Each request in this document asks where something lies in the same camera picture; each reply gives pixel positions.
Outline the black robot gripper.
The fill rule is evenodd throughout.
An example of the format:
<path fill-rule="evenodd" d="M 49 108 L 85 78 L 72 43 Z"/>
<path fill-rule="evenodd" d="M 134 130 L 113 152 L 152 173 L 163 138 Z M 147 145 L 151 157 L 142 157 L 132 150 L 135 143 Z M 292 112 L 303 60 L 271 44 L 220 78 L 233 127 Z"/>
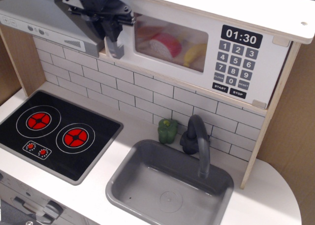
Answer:
<path fill-rule="evenodd" d="M 117 42 L 122 25 L 133 26 L 135 18 L 131 8 L 121 0 L 62 0 L 71 12 L 82 20 L 100 39 Z"/>

